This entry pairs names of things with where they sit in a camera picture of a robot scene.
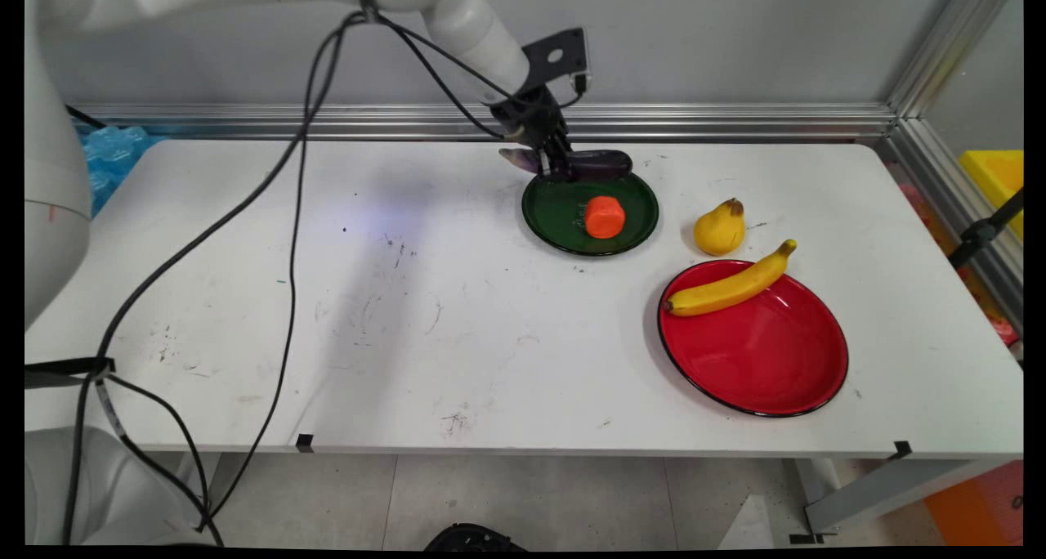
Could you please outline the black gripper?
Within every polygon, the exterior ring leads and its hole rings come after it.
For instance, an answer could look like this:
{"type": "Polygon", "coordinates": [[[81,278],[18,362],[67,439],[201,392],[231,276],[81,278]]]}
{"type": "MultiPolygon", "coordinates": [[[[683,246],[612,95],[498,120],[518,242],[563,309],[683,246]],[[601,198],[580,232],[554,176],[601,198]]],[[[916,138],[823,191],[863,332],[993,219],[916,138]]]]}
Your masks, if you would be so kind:
{"type": "Polygon", "coordinates": [[[556,97],[546,85],[516,94],[519,100],[488,106],[494,120],[504,127],[508,141],[538,149],[538,177],[546,181],[575,178],[573,149],[556,97]]]}

